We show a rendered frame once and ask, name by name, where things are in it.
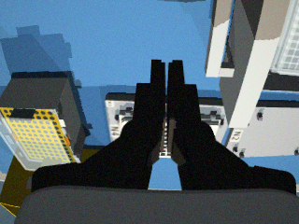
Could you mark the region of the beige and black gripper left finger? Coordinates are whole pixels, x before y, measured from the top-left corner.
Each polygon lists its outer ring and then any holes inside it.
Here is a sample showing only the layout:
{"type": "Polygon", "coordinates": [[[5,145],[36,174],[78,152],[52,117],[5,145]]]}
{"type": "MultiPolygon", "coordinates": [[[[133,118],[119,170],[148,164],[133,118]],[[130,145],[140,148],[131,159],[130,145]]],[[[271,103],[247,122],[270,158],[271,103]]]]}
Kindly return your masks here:
{"type": "Polygon", "coordinates": [[[61,185],[148,189],[152,164],[164,153],[164,131],[165,63],[151,60],[150,83],[136,83],[133,119],[120,137],[83,163],[39,167],[31,192],[61,185]]]}

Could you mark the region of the blue bench mat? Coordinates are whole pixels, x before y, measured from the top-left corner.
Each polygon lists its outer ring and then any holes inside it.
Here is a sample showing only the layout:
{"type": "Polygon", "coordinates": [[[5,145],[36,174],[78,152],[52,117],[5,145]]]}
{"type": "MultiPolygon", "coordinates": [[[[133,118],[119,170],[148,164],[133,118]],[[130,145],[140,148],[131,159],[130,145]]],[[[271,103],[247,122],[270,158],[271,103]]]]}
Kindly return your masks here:
{"type": "Polygon", "coordinates": [[[182,60],[198,99],[221,100],[206,77],[214,0],[0,0],[0,97],[12,78],[68,77],[83,149],[111,143],[106,95],[135,95],[151,60],[182,60]]]}

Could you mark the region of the yellow open-top bin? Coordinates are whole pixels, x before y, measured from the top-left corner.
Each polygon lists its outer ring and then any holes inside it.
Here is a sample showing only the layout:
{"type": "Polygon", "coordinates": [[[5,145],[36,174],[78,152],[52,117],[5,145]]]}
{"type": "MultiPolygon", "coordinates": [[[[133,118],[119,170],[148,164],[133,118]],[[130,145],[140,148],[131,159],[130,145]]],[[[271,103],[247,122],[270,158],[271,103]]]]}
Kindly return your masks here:
{"type": "MultiPolygon", "coordinates": [[[[96,152],[98,152],[97,149],[83,149],[81,163],[96,152]]],[[[17,215],[23,200],[31,193],[34,172],[25,170],[13,156],[0,194],[0,204],[14,216],[17,215]]]]}

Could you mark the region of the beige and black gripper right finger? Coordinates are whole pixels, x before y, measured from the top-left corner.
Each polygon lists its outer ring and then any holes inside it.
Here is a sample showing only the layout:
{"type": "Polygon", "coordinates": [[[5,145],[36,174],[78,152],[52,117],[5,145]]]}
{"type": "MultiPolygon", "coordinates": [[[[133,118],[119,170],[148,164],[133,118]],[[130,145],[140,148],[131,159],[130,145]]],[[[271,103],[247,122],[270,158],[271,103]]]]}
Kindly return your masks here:
{"type": "Polygon", "coordinates": [[[182,60],[168,63],[166,153],[178,165],[182,190],[279,189],[296,195],[291,173],[250,167],[216,140],[201,121],[196,84],[185,84],[182,60]]]}

